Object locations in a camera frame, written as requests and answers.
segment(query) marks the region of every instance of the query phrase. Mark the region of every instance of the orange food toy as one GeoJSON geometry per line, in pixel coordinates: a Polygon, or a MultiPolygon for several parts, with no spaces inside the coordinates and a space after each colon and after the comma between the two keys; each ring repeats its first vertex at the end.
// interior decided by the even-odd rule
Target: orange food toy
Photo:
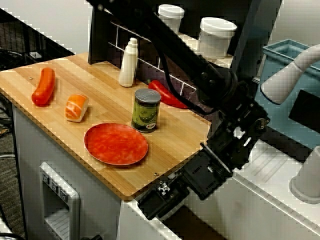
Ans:
{"type": "Polygon", "coordinates": [[[49,67],[42,69],[39,84],[31,96],[33,103],[38,107],[44,107],[54,91],[55,84],[55,71],[49,67]]]}
{"type": "Polygon", "coordinates": [[[64,112],[69,121],[81,122],[87,111],[89,98],[81,94],[72,94],[69,96],[64,112]]]}

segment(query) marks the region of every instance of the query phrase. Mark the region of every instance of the white bottle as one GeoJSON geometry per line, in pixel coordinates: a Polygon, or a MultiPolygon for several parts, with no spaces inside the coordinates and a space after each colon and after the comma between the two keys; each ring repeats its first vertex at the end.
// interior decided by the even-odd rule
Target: white bottle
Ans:
{"type": "Polygon", "coordinates": [[[138,62],[138,43],[134,37],[130,38],[125,47],[119,74],[119,84],[123,87],[131,87],[134,83],[138,62]]]}

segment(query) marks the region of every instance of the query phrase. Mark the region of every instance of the green can label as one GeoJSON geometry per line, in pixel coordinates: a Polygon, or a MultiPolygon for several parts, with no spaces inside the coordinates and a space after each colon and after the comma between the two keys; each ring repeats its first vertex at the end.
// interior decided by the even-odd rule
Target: green can label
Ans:
{"type": "Polygon", "coordinates": [[[160,105],[155,107],[145,107],[134,102],[132,121],[147,129],[153,129],[157,124],[157,117],[160,105]]]}

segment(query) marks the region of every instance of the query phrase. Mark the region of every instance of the black robotic arm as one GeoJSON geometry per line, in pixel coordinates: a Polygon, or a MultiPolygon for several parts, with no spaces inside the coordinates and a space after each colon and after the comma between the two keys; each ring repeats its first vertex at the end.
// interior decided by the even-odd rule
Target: black robotic arm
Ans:
{"type": "Polygon", "coordinates": [[[149,220],[162,217],[189,194],[187,188],[204,200],[232,176],[233,169],[241,169],[248,163],[252,148],[270,121],[266,111],[247,94],[234,72],[213,66],[201,55],[196,55],[156,16],[146,0],[87,1],[97,11],[108,9],[130,30],[151,40],[176,98],[196,112],[208,114],[176,92],[164,54],[189,76],[196,86],[199,101],[219,110],[222,120],[207,144],[201,144],[202,150],[179,169],[173,179],[160,177],[138,201],[139,208],[149,220]],[[234,136],[237,127],[244,132],[241,138],[234,136]]]}

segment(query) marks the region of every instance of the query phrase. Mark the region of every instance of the white container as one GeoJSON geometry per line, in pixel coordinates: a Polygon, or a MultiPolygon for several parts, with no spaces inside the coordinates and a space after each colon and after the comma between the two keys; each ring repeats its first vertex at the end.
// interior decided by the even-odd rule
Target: white container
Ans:
{"type": "Polygon", "coordinates": [[[175,34],[178,34],[181,19],[184,17],[185,10],[179,6],[162,4],[158,9],[159,18],[171,28],[175,34]]]}
{"type": "Polygon", "coordinates": [[[289,188],[293,195],[308,204],[320,203],[320,146],[316,146],[304,162],[289,188]]]}
{"type": "Polygon", "coordinates": [[[221,18],[204,17],[200,29],[198,53],[212,60],[224,59],[237,26],[221,18]]]}
{"type": "Polygon", "coordinates": [[[123,87],[131,87],[134,83],[138,62],[138,41],[131,37],[125,47],[119,74],[119,84],[123,87]]]}

